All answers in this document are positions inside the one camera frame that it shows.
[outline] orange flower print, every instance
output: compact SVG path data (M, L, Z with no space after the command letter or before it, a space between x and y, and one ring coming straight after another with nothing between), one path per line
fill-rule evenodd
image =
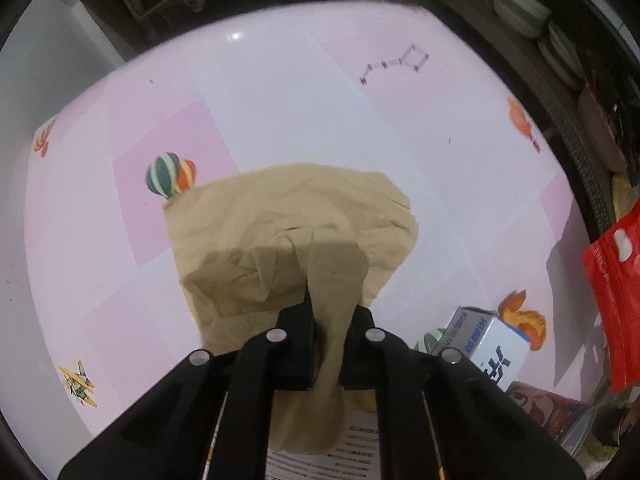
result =
M509 117L511 122L521 134L531 141L535 150L540 153L540 145L533 138L533 133L531 133L531 123L527 121L527 116L524 113L522 105L513 97L509 97L507 102L509 104Z
M537 310L520 310L526 299L526 290L508 295L498 307L498 316L523 332L531 342L531 350L535 352L542 348L546 340L546 318Z
M407 9L411 10L415 14L430 14L430 12L425 9L423 6L415 5L415 4L403 4Z
M42 133L36 138L36 142L33 146L33 151L40 152L40 156L42 158L44 158L44 156L47 155L47 152L49 151L49 134L55 122L56 122L55 120L51 121L44 128Z

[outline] table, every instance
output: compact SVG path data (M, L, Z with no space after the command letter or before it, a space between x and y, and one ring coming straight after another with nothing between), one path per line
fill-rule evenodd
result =
M80 374L81 360L94 385L97 407L71 399L90 432L200 345L164 198L145 185L164 152L192 160L197 184L300 161L385 173L420 234L372 306L377 324L412 346L458 306L495 309L526 289L548 337L519 379L588 399L604 344L580 262L588 236L561 166L535 124L530 137L517 129L510 98L430 12L339 2L191 32L47 121L29 161L25 250L53 362Z

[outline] box with blue text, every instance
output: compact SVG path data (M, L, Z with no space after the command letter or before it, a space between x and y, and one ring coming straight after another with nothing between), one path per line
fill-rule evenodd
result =
M529 340L492 312L459 307L433 354L453 347L506 391L529 354Z

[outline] stacked plates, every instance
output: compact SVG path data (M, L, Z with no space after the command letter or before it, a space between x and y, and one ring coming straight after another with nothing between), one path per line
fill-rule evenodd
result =
M494 0L494 9L504 23L531 40L542 34L551 15L539 0Z
M575 49L575 43L554 22L549 22L547 33L538 40L540 54L556 75L574 90L584 86L584 70Z

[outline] red package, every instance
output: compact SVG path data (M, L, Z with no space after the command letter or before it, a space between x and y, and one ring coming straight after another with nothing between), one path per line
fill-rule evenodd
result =
M611 388L640 379L640 202L582 255L609 346Z

